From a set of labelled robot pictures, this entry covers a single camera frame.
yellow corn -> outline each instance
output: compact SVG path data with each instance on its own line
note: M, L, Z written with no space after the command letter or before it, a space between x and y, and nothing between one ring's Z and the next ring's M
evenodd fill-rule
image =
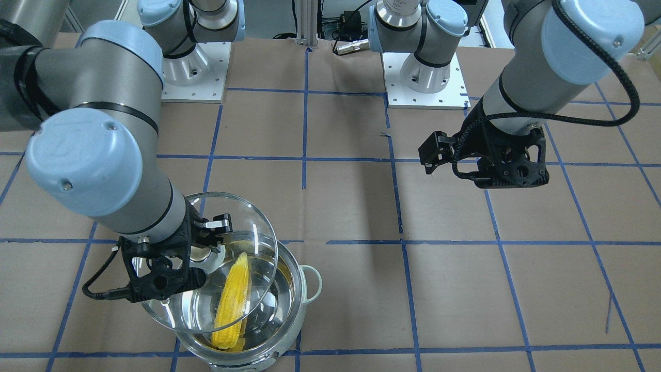
M225 288L220 296L218 311L215 314L215 326L220 327L231 323L243 315L250 293L250 269L248 255L244 252L229 269ZM241 323L216 331L211 334L211 343L218 349L233 348L241 335Z

